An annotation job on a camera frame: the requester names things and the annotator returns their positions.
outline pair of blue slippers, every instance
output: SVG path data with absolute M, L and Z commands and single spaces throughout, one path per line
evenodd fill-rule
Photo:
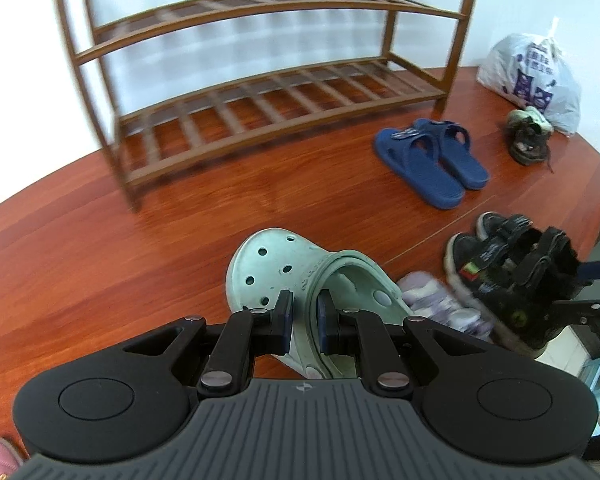
M 482 189 L 489 181 L 489 173 L 471 154 L 468 131 L 452 121 L 417 119 L 404 130 L 385 128 L 374 146 L 389 168 L 438 209 L 456 207 L 464 188 Z

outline wooden shoe rack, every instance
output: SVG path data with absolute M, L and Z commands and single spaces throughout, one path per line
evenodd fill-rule
M 96 27 L 90 0 L 84 1 L 93 46 L 82 51 L 76 49 L 70 33 L 66 2 L 56 0 L 61 27 L 77 85 L 102 153 L 132 209 L 137 208 L 136 187 L 140 184 L 171 171 L 188 168 L 202 160 L 318 124 L 430 100 L 436 101 L 434 115 L 440 116 L 456 76 L 474 7 L 474 0 L 462 0 L 459 12 L 437 9 L 414 0 L 186 0 Z M 254 75 L 190 92 L 129 114 L 118 113 L 113 85 L 102 62 L 107 54 L 139 41 L 203 23 L 311 9 L 387 11 L 380 55 Z M 398 12 L 428 14 L 457 21 L 442 78 L 435 78 L 392 52 Z M 107 97 L 114 110 L 112 142 L 107 142 L 80 69 L 90 61 L 95 61 L 102 72 Z M 395 63 L 401 70 L 392 70 L 389 62 Z M 280 93 L 299 105 L 303 113 L 286 113 L 276 104 L 279 102 L 276 96 Z M 238 102 L 256 108 L 257 113 L 264 117 L 265 124 L 250 128 L 241 122 L 235 112 Z M 205 139 L 196 122 L 197 115 L 205 110 L 213 110 L 224 124 L 224 137 Z M 183 148 L 177 153 L 163 153 L 155 133 L 156 126 L 169 121 L 179 124 L 184 138 Z M 141 139 L 144 156 L 141 162 L 137 159 L 130 162 L 127 144 L 138 144 L 138 139 Z

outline footwear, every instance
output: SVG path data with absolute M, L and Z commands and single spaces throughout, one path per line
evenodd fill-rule
M 338 310 L 370 310 L 382 321 L 402 325 L 413 312 L 397 285 L 373 260 L 357 251 L 330 253 L 285 229 L 264 229 L 235 252 L 226 274 L 226 298 L 232 312 L 273 309 L 280 290 L 294 295 L 291 347 L 275 356 L 308 379 L 354 378 L 355 361 L 320 353 L 316 301 L 331 293 Z
M 447 282 L 462 304 L 493 319 L 497 343 L 536 358 L 557 335 L 549 333 L 544 306 L 534 299 L 543 268 L 534 267 L 530 277 L 516 275 L 504 265 L 508 257 L 507 245 L 499 238 L 457 234 L 446 245 Z
M 544 233 L 533 227 L 526 216 L 515 214 L 506 218 L 489 211 L 478 216 L 475 232 L 480 240 L 499 237 L 509 248 L 509 268 L 519 265 L 531 253 L 548 258 L 548 268 L 542 278 L 540 293 L 547 301 L 572 300 L 589 282 L 578 279 L 580 262 L 564 231 L 549 227 Z
M 540 125 L 530 117 L 512 126 L 509 133 L 512 135 L 509 155 L 515 161 L 523 166 L 546 161 L 551 172 L 555 173 L 551 167 L 551 150 L 547 145 L 551 134 L 543 133 Z
M 24 464 L 24 459 L 7 440 L 0 438 L 0 480 L 6 480 Z
M 489 340 L 493 321 L 484 319 L 479 310 L 463 308 L 446 287 L 428 272 L 410 272 L 397 285 L 402 299 L 416 316 L 424 316 L 459 332 Z
M 489 173 L 471 154 L 469 132 L 452 121 L 417 119 L 412 129 L 431 134 L 440 146 L 440 163 L 446 172 L 467 189 L 482 189 L 489 181 Z
M 533 106 L 528 106 L 524 110 L 510 111 L 507 115 L 507 128 L 515 129 L 518 123 L 527 118 L 531 118 L 533 122 L 540 126 L 542 133 L 551 135 L 554 132 L 552 124 L 544 118 L 544 115 L 540 113 L 540 110 Z
M 462 200 L 460 183 L 438 165 L 435 136 L 414 128 L 385 128 L 376 135 L 374 147 L 378 157 L 433 207 L 452 209 Z

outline purple and white shoe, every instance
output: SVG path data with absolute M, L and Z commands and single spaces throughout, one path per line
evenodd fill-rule
M 428 272 L 418 270 L 398 280 L 402 300 L 418 316 L 428 317 L 459 332 L 489 340 L 493 322 L 479 310 L 464 308 L 446 287 Z

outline pink shoe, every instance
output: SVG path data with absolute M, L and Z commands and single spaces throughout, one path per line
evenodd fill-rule
M 22 464 L 24 464 L 24 459 L 15 447 L 0 438 L 0 480 L 6 480 Z

